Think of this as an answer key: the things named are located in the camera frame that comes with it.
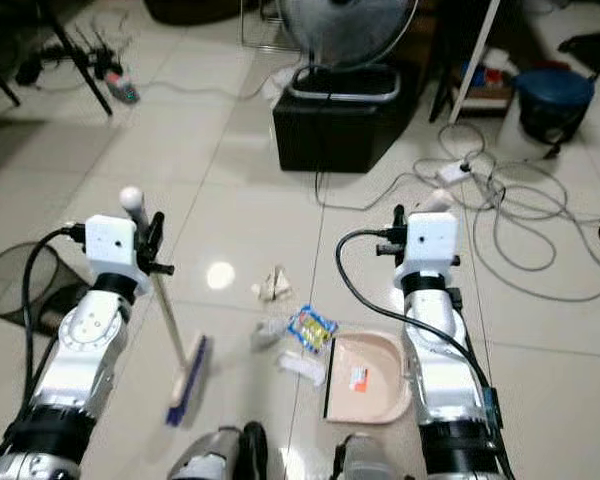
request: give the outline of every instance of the electric fan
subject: electric fan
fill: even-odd
[[[418,0],[277,0],[309,54],[273,109],[282,170],[366,173],[404,131],[416,75],[378,63]]]

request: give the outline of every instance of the tile floor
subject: tile floor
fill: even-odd
[[[551,48],[564,32],[565,12],[578,17],[580,8],[538,20],[550,32]],[[97,1],[77,22],[88,23],[96,12],[100,25],[115,32],[120,9],[129,14],[116,41],[133,36],[124,59],[139,84],[169,81],[244,94],[276,67],[297,60],[294,54],[238,47],[236,20],[196,28],[159,26],[139,1]],[[70,68],[43,78],[48,88],[79,82]],[[177,266],[168,285],[184,335],[201,329],[214,338],[199,406],[183,428],[166,428],[163,416],[175,358],[155,302],[138,302],[130,343],[118,364],[117,386],[85,457],[83,478],[165,478],[194,438],[218,425],[250,419],[267,428],[270,478],[327,479],[335,445],[352,431],[382,439],[402,472],[425,478],[412,409],[389,426],[327,424],[320,416],[323,392],[274,366],[281,350],[300,351],[298,345],[285,339],[253,354],[248,336],[258,321],[288,314],[304,302],[343,328],[398,332],[399,325],[372,315],[346,291],[333,249],[343,233],[387,223],[395,203],[411,207],[428,188],[407,178],[369,212],[322,209],[313,200],[311,175],[279,170],[264,98],[236,102],[224,95],[183,95],[160,86],[141,92],[142,102],[133,109],[113,104],[110,120],[84,88],[19,89],[24,100],[19,109],[10,108],[0,94],[0,251],[36,239],[69,219],[122,213],[117,192],[126,183],[136,183],[146,192],[148,208],[167,214],[163,259]],[[365,203],[396,174],[408,171],[415,159],[443,155],[436,140],[441,121],[426,122],[432,93],[426,91],[411,125],[369,174],[328,176],[328,201]],[[493,146],[499,122],[477,124]],[[462,142],[455,146],[462,148]],[[553,174],[569,188],[574,210],[600,213],[600,90]],[[466,200],[476,199],[468,185],[456,190]],[[500,390],[504,435],[517,477],[600,479],[600,299],[584,304],[540,301],[502,284],[475,256],[470,243],[473,214],[454,211],[465,227],[463,264],[455,284],[464,293],[478,355]],[[478,225],[480,246],[497,262],[485,223]],[[559,221],[542,228],[559,249],[551,272],[520,275],[502,262],[496,263],[499,271],[550,294],[573,296],[599,288],[600,269],[573,229]],[[598,251],[595,231],[586,233]],[[67,263],[87,274],[75,247],[55,245]],[[519,230],[503,231],[503,247],[522,252],[529,262],[545,258],[544,250]],[[371,244],[352,245],[350,250],[346,259],[364,292],[386,306],[399,304],[390,283],[391,262],[375,258]],[[221,290],[207,282],[217,262],[235,270],[232,283]],[[296,296],[264,308],[250,288],[278,263],[286,267]],[[19,396],[21,343],[21,331],[0,322],[0,434]]]

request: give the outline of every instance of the mesh basket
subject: mesh basket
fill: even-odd
[[[22,276],[35,243],[23,243],[0,254],[0,318],[18,325],[22,319]],[[64,316],[77,305],[89,285],[58,253],[45,246],[31,271],[31,315],[35,331],[54,335]]]

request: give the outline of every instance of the extension cord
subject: extension cord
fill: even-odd
[[[450,187],[471,177],[471,168],[465,160],[458,160],[438,170],[436,176],[444,186]]]

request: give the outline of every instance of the beige dustpan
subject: beige dustpan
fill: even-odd
[[[395,335],[344,332],[331,344],[324,418],[389,423],[409,408],[407,358]]]

